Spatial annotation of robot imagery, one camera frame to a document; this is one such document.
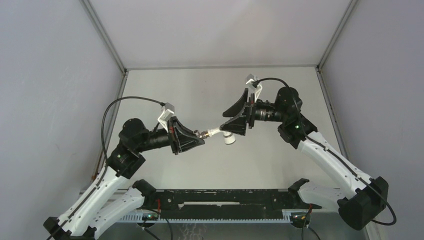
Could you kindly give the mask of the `white plastic water faucet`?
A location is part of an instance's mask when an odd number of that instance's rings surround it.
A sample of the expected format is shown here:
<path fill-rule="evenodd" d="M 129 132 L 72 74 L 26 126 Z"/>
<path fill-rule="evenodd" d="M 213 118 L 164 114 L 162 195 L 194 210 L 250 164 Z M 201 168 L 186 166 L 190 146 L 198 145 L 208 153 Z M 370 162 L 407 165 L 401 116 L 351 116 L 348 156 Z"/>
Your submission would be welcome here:
<path fill-rule="evenodd" d="M 219 127 L 206 130 L 206 138 L 210 138 L 215 135 L 221 135 L 225 145 L 232 145 L 236 142 L 236 136 L 232 132 L 221 130 Z"/>

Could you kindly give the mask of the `metal tee pipe fitting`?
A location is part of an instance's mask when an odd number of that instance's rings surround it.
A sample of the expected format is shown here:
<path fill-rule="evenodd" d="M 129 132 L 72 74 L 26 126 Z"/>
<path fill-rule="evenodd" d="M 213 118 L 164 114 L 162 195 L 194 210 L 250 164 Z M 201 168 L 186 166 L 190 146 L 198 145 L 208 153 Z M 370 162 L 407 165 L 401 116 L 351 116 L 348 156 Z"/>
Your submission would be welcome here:
<path fill-rule="evenodd" d="M 199 138 L 199 139 L 207 139 L 210 137 L 210 133 L 208 130 L 199 131 L 194 130 L 193 133 Z"/>

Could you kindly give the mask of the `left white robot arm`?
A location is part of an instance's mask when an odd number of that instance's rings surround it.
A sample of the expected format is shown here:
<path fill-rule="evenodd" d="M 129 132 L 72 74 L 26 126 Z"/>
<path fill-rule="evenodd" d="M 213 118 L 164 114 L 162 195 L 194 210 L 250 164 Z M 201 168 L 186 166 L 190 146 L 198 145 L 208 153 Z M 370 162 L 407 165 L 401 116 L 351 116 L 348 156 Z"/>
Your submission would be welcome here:
<path fill-rule="evenodd" d="M 204 145 L 177 117 L 168 120 L 166 129 L 148 130 L 138 118 L 127 120 L 118 134 L 119 142 L 105 162 L 99 176 L 79 199 L 58 217 L 43 224 L 54 240 L 97 240 L 110 226 L 129 212 L 156 203 L 156 189 L 146 180 L 133 183 L 120 198 L 107 204 L 110 197 L 128 183 L 146 159 L 143 152 L 170 147 L 178 155 Z"/>

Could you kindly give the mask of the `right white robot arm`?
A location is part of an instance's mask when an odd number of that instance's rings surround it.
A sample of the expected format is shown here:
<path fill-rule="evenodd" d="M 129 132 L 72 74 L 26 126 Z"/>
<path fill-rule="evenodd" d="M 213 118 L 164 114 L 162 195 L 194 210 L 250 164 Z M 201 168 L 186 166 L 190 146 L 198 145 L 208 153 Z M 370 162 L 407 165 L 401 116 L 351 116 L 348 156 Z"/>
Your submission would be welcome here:
<path fill-rule="evenodd" d="M 323 187 L 301 179 L 289 194 L 295 208 L 313 204 L 337 212 L 352 229 L 362 230 L 388 205 L 388 182 L 372 177 L 348 161 L 332 147 L 318 128 L 301 112 L 303 101 L 293 87 L 282 87 L 274 102 L 257 99 L 244 90 L 239 100 L 223 112 L 228 121 L 220 129 L 240 136 L 255 122 L 277 122 L 280 137 L 294 149 L 312 159 L 337 185 Z"/>

